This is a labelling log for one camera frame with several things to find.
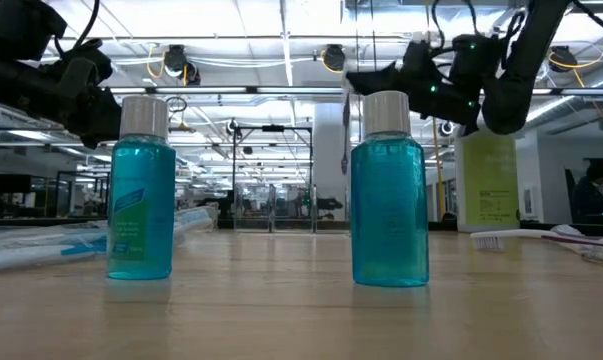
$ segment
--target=mouthwash bottle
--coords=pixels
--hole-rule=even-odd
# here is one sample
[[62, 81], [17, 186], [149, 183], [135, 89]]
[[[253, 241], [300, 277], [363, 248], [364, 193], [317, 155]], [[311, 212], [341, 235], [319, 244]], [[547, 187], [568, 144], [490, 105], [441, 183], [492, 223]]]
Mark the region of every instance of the mouthwash bottle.
[[352, 151], [354, 281], [421, 286], [429, 280], [423, 149], [410, 137], [408, 96], [364, 100], [365, 141]]
[[120, 140], [112, 151], [108, 277], [161, 279], [172, 271], [176, 152], [168, 106], [159, 99], [123, 99]]

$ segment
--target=toothbrush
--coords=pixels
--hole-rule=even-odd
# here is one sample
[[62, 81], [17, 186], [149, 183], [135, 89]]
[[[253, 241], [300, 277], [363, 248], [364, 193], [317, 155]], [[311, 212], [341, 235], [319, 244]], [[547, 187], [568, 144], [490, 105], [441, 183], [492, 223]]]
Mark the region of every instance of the toothbrush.
[[517, 229], [504, 231], [486, 231], [470, 234], [470, 238], [474, 240], [474, 246], [478, 250], [503, 250], [503, 239], [512, 237], [531, 237], [538, 239], [546, 239], [559, 243], [594, 245], [603, 247], [603, 238], [591, 238], [587, 236], [556, 233], [544, 230]]

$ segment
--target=white bottle cap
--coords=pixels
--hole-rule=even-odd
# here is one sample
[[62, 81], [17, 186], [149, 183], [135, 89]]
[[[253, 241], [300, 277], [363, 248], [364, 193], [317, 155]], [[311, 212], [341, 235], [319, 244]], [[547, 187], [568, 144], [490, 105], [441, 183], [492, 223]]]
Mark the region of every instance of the white bottle cap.
[[155, 135], [168, 138], [168, 104], [149, 96], [123, 99], [119, 138], [127, 134]]
[[410, 135], [408, 95], [400, 91], [379, 91], [363, 100], [363, 136], [400, 131]]

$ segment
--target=desk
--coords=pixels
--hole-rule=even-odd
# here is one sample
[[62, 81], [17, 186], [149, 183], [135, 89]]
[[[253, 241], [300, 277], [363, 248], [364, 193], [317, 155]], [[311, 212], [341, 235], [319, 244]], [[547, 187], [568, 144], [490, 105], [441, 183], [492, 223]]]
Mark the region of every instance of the desk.
[[0, 359], [603, 360], [603, 267], [431, 234], [427, 287], [351, 280], [344, 235], [203, 233], [168, 281], [103, 261], [0, 274]]

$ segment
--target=blue liquid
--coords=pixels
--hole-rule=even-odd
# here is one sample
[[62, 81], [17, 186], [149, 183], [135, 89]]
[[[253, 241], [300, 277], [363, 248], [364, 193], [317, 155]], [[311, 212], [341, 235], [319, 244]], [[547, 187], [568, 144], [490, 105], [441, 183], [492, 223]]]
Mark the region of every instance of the blue liquid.
[[352, 151], [354, 281], [428, 283], [428, 210], [423, 149], [403, 133], [376, 133]]
[[114, 146], [108, 277], [161, 279], [172, 272], [175, 158], [157, 136], [126, 135]]

